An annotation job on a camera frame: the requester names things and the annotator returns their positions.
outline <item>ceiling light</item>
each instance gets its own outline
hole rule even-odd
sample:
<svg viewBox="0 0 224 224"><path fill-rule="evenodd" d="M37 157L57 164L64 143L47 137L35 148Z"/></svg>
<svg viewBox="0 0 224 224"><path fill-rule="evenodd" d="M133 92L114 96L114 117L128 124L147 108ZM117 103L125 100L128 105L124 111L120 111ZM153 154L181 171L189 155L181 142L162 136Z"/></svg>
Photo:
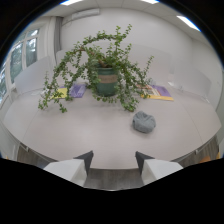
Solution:
<svg viewBox="0 0 224 224"><path fill-rule="evenodd" d="M68 1L62 2L60 5L71 5L76 2L80 2L80 1L82 1L82 0L68 0Z"/></svg>
<svg viewBox="0 0 224 224"><path fill-rule="evenodd" d="M179 19L181 19L183 22L185 22L189 27L196 29L200 31L189 19L183 16L177 16Z"/></svg>
<svg viewBox="0 0 224 224"><path fill-rule="evenodd" d="M148 2L150 4L155 4L155 3L159 3L159 1L156 1L156 0L142 0L144 2Z"/></svg>

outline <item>floor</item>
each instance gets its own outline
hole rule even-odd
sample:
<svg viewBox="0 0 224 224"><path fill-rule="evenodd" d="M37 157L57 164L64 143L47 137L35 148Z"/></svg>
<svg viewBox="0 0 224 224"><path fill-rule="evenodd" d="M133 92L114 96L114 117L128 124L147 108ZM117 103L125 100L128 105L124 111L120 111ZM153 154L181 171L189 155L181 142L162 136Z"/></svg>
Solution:
<svg viewBox="0 0 224 224"><path fill-rule="evenodd" d="M210 156L211 160L215 160L219 152L216 136L195 152L174 160L181 166L188 167L198 164L205 156ZM37 166L43 169L50 162L56 162L53 159L40 155L33 150L28 152L20 147L18 151L17 161ZM100 190L126 190L140 188L143 182L138 169L129 170L102 170L90 168L86 179L85 188Z"/></svg>

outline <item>window frame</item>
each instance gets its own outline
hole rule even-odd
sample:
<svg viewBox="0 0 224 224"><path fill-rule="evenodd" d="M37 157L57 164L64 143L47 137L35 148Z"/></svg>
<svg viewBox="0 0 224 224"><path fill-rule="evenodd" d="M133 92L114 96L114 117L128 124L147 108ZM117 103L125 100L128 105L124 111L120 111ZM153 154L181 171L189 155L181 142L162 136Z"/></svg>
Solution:
<svg viewBox="0 0 224 224"><path fill-rule="evenodd" d="M38 34L36 34L36 35L34 35L34 36L27 37L28 33L29 33L30 31L32 31L32 30L38 30ZM8 63L7 63L7 64L8 64L7 81L8 81L9 89L10 89L10 90L13 90L13 89L16 88L16 86L15 86L15 82L12 83L12 81L11 81L11 74L10 74L10 62L11 62L12 52L13 52L14 48L15 48L17 45L23 43L23 47L22 47L22 71L24 71L24 70L27 68L27 66L26 66L26 43L27 43L27 41L29 41L29 40L37 39L37 41L36 41L36 44L37 44L36 51L37 51L37 61L38 61L38 60L39 60L39 49L38 49L38 45L39 45L39 44L38 44L38 40L39 40L39 38L38 38L38 37L39 37L40 32L41 32L40 30L41 30L41 28L39 27L39 28L29 29L29 30L23 32L23 33L26 33L24 39L22 39L22 40L16 42L16 43L11 47L10 52L8 53L8 56L7 56L7 61L8 61Z"/></svg>
<svg viewBox="0 0 224 224"><path fill-rule="evenodd" d="M27 37L28 33L30 31L33 31L33 30L38 30L38 33L36 35ZM9 50L9 52L8 52L8 54L6 56L5 68L4 68L4 70L5 70L6 93L5 93L4 97L2 98L2 101L0 102L0 109L2 108L5 100L10 96L11 91L16 89L15 82L12 83L12 81L11 81L11 74L10 74L11 56L12 56L12 52L13 52L14 48L17 45L23 43L23 47L22 47L22 71L24 71L27 68L27 66L26 66L26 43L27 43L27 41L29 41L31 39L36 39L36 44L37 44L37 48L36 48L36 51L37 51L37 61L40 60L40 55L39 55L39 42L40 41L39 41L39 38L40 38L41 32L42 32L41 26L32 27L29 30L26 30L26 31L22 32L20 35L22 35L24 33L26 34L24 39L22 39L22 40L20 40L20 41L18 41L16 43L13 43L11 49Z"/></svg>
<svg viewBox="0 0 224 224"><path fill-rule="evenodd" d="M5 95L3 96L3 98L2 98L2 100L1 100L1 102L0 102L0 109L2 108L2 105L4 104L4 102L5 102L5 100L8 98L8 96L9 96L9 91L8 91L8 86L7 86L7 81L6 81L6 79L7 79L7 77L6 77L6 65L7 65L7 60L6 60L6 62L5 62L5 68L4 69L2 69L2 71L4 71L4 73L5 73L5 86L6 86L6 93L5 93Z"/></svg>

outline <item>potted plant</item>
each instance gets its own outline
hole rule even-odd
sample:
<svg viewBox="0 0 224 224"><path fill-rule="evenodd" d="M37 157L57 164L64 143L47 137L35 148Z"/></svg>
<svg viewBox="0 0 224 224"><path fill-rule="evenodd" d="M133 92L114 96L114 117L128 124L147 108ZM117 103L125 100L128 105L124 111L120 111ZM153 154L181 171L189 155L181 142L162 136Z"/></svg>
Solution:
<svg viewBox="0 0 224 224"><path fill-rule="evenodd" d="M81 77L88 80L87 88L92 90L92 95L96 100L109 103L116 103L119 100L125 110L133 112L139 103L135 96L142 95L144 98L148 96L144 94L142 87L148 84L147 72L154 56L148 59L144 70L138 67L137 62L132 63L128 60L132 45L129 44L125 49L121 49L120 44L129 34L131 27L129 24L126 31L121 34L121 27L117 26L115 35L108 35L103 31L98 32L96 37L84 38L82 43L77 42L73 50L66 52L60 64L54 68L51 82L46 75L45 93L43 99L39 100L38 108L43 110L48 107L48 102L53 100L54 103L59 104L62 113L67 111L59 100L62 93L58 92L59 85L56 78L61 75L64 86L67 88L66 101L73 99L69 95L70 88L76 79ZM105 54L101 52L102 48L99 46L87 47L88 44L100 40L114 41L109 44ZM88 61L80 65L83 52L88 55ZM76 73L68 69L69 62L76 68ZM66 77L67 74L71 77L70 81Z"/></svg>

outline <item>gray stone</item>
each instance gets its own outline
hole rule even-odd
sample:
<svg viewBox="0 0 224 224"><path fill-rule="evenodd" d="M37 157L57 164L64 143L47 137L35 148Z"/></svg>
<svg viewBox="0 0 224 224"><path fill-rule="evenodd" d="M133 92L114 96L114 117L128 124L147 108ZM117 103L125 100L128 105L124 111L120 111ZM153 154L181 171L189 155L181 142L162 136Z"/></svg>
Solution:
<svg viewBox="0 0 224 224"><path fill-rule="evenodd" d="M134 129L143 133L149 133L155 128L156 121L152 115L139 111L134 115L132 124Z"/></svg>

